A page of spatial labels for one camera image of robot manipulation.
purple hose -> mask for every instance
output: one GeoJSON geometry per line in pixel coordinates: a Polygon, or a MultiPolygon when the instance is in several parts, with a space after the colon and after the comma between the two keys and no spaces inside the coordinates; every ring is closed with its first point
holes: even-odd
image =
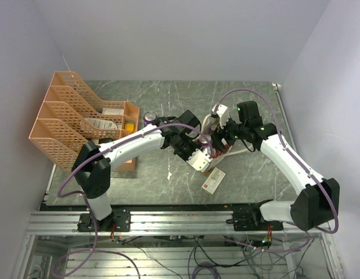
{"type": "MultiPolygon", "coordinates": [[[[280,133],[280,128],[279,128],[279,124],[278,124],[278,119],[277,119],[277,116],[275,115],[274,111],[273,111],[273,108],[272,106],[269,104],[268,100],[262,96],[259,92],[255,91],[255,90],[251,90],[251,89],[248,89],[248,88],[237,88],[237,89],[233,89],[233,90],[230,90],[228,91],[227,93],[225,93],[220,101],[216,104],[215,106],[215,109],[213,112],[211,112],[212,114],[216,114],[216,111],[219,107],[219,105],[221,104],[221,102],[231,93],[234,93],[234,92],[238,92],[238,91],[247,91],[247,92],[250,92],[250,93],[254,93],[256,95],[258,95],[269,107],[271,113],[272,113],[272,117],[273,117],[273,121],[274,121],[274,124],[277,128],[277,134],[278,134],[278,137],[279,137],[279,140],[282,144],[282,146],[285,148],[286,147],[286,144],[285,144],[285,141],[283,140],[282,138],[282,135],[280,133]]],[[[329,203],[330,205],[330,208],[331,208],[331,211],[332,211],[332,214],[333,214],[333,217],[334,217],[334,220],[335,220],[335,228],[333,230],[326,230],[326,229],[323,229],[323,228],[320,228],[320,227],[316,227],[317,229],[319,229],[320,231],[323,231],[324,233],[328,233],[328,234],[334,234],[338,231],[339,229],[339,218],[337,216],[337,212],[336,212],[336,208],[335,208],[335,205],[333,204],[329,194],[326,192],[326,190],[324,189],[324,187],[322,186],[321,182],[319,181],[319,179],[317,179],[313,174],[311,174],[310,170],[301,162],[301,160],[290,150],[290,149],[286,149],[286,151],[291,155],[291,157],[305,170],[305,172],[314,180],[314,182],[317,184],[317,186],[319,187],[319,189],[321,189],[323,195],[325,196],[327,202],[329,203]]]]}
{"type": "MultiPolygon", "coordinates": [[[[192,127],[192,126],[189,126],[189,125],[186,125],[186,124],[182,124],[182,123],[170,123],[170,124],[166,124],[166,125],[163,125],[163,126],[160,126],[160,127],[155,127],[145,133],[143,133],[143,135],[148,135],[154,131],[157,131],[157,130],[160,130],[161,128],[164,128],[164,127],[171,127],[171,126],[181,126],[181,127],[185,127],[185,128],[188,128],[188,129],[191,129],[195,132],[197,132],[201,137],[203,137],[207,144],[209,145],[210,149],[211,149],[211,157],[213,155],[213,149],[212,149],[212,144],[211,142],[208,140],[208,138],[206,137],[205,134],[203,134],[201,131],[199,131],[198,129],[192,127]]],[[[111,149],[114,149],[114,148],[117,148],[119,146],[121,146],[122,144],[126,144],[132,140],[135,140],[137,138],[140,138],[143,136],[142,134],[137,134],[131,138],[127,138],[127,139],[124,139],[122,140],[121,142],[118,142],[117,144],[115,145],[112,145],[111,146],[111,149]]],[[[69,195],[72,195],[72,194],[81,194],[83,196],[83,199],[87,205],[87,208],[88,210],[90,209],[90,206],[89,206],[89,203],[88,203],[88,200],[85,196],[85,193],[83,191],[79,191],[79,190],[75,190],[75,191],[71,191],[71,192],[68,192],[68,193],[65,193],[63,194],[62,191],[63,189],[65,188],[65,186],[68,184],[68,182],[73,178],[73,176],[75,176],[75,174],[80,171],[86,164],[88,164],[89,162],[95,160],[96,158],[104,155],[105,153],[108,153],[110,152],[111,149],[107,149],[105,151],[102,151],[102,152],[99,152],[97,153],[96,155],[93,155],[91,156],[90,158],[88,158],[87,160],[85,160],[84,162],[82,162],[78,167],[75,168],[75,170],[73,170],[70,175],[65,179],[65,181],[63,182],[63,184],[61,185],[61,187],[59,188],[59,190],[57,191],[57,197],[58,198],[65,198],[66,196],[69,196],[69,195]]],[[[55,278],[64,278],[64,277],[68,277],[70,275],[72,275],[73,273],[75,273],[78,269],[80,269],[87,261],[88,259],[92,256],[92,254],[94,252],[99,252],[99,253],[113,253],[113,254],[116,254],[116,255],[120,255],[120,256],[123,256],[125,257],[126,259],[128,259],[136,268],[137,272],[138,272],[138,276],[140,278],[140,273],[139,273],[139,270],[136,266],[136,264],[134,263],[134,261],[132,261],[128,256],[124,255],[124,254],[121,254],[121,253],[118,253],[118,252],[111,252],[111,251],[104,251],[104,250],[97,250],[96,249],[96,245],[98,243],[98,224],[97,224],[97,221],[96,221],[96,218],[95,216],[93,215],[93,213],[91,212],[91,216],[92,216],[92,220],[93,220],[93,225],[95,227],[95,240],[93,242],[93,247],[92,249],[80,249],[80,250],[77,250],[77,251],[74,251],[72,253],[68,253],[68,254],[65,254],[64,256],[62,256],[61,258],[59,258],[55,264],[53,265],[52,267],[52,275],[55,277],[55,278]],[[67,274],[64,274],[64,275],[59,275],[59,274],[56,274],[55,273],[55,268],[56,268],[56,265],[59,264],[64,258],[68,257],[69,255],[72,255],[72,254],[75,254],[75,253],[81,253],[81,252],[87,252],[87,251],[90,251],[90,253],[87,255],[86,259],[84,259],[75,269],[73,269],[72,271],[68,272],[67,274]]]]}

